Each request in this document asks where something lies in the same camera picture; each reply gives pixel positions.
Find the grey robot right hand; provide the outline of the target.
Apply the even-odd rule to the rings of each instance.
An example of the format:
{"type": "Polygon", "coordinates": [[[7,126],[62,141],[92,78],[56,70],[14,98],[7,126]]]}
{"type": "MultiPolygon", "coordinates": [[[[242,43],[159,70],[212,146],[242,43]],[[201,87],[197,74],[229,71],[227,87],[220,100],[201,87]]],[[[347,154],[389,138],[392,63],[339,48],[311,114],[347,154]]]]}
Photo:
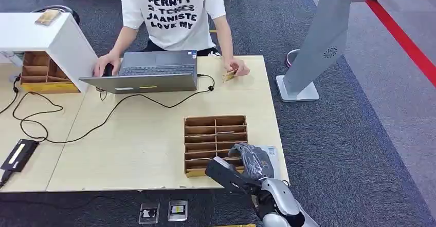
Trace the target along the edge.
{"type": "Polygon", "coordinates": [[[275,171],[271,160],[264,150],[248,143],[237,143],[228,152],[229,157],[239,156],[244,170],[242,174],[253,180],[274,178],[275,171]]]}

